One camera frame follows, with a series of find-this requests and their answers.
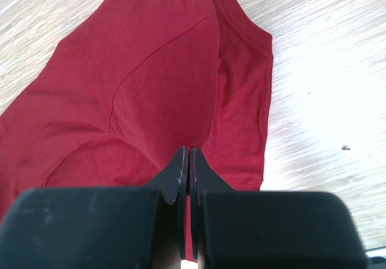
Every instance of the red t-shirt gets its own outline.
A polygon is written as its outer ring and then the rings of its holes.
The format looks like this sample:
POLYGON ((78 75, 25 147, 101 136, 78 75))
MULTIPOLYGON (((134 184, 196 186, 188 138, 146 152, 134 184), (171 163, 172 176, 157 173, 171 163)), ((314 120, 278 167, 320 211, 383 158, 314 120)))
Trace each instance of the red t-shirt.
POLYGON ((271 42, 236 0, 105 0, 0 117, 0 219, 28 188, 144 185, 180 146, 258 190, 271 42))

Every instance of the clothing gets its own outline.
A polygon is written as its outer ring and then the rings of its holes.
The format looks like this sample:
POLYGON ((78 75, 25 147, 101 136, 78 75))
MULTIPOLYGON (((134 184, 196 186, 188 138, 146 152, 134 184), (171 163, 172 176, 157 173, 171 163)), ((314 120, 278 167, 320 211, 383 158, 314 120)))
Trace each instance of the clothing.
POLYGON ((0 218, 28 188, 144 185, 180 146, 259 189, 271 40, 236 0, 105 0, 0 117, 0 218))

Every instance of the neckline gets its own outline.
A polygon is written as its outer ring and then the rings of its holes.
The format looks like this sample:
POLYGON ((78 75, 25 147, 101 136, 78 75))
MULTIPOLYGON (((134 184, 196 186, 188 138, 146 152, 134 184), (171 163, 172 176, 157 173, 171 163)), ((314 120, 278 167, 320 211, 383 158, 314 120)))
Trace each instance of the neckline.
POLYGON ((272 35, 245 14, 237 0, 213 0, 230 27, 249 44, 272 55, 272 35))

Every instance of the light wood surface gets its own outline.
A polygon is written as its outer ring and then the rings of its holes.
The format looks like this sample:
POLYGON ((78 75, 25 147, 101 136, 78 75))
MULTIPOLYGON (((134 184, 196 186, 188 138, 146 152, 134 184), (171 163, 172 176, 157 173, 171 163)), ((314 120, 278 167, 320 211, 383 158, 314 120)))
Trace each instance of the light wood surface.
MULTIPOLYGON (((102 1, 0 0, 0 113, 102 1)), ((386 245, 386 0, 238 1, 274 37, 263 189, 336 193, 386 245)))

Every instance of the sleeveless top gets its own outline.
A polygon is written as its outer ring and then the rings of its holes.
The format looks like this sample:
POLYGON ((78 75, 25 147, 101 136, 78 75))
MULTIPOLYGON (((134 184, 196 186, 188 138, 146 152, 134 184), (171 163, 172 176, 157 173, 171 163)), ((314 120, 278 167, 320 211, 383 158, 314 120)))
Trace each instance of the sleeveless top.
POLYGON ((0 117, 0 219, 28 188, 144 185, 180 146, 258 190, 271 43, 237 0, 105 0, 0 117))

